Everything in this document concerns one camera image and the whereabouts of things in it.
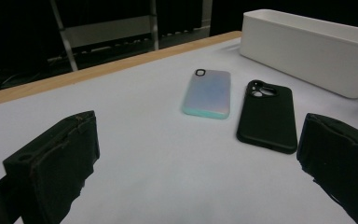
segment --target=white plastic bin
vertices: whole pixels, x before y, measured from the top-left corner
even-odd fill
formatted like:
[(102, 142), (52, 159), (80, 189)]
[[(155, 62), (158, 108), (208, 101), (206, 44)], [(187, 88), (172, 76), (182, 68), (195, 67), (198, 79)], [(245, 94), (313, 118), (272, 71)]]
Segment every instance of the white plastic bin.
[(358, 98), (358, 27), (268, 9), (243, 16), (241, 55)]

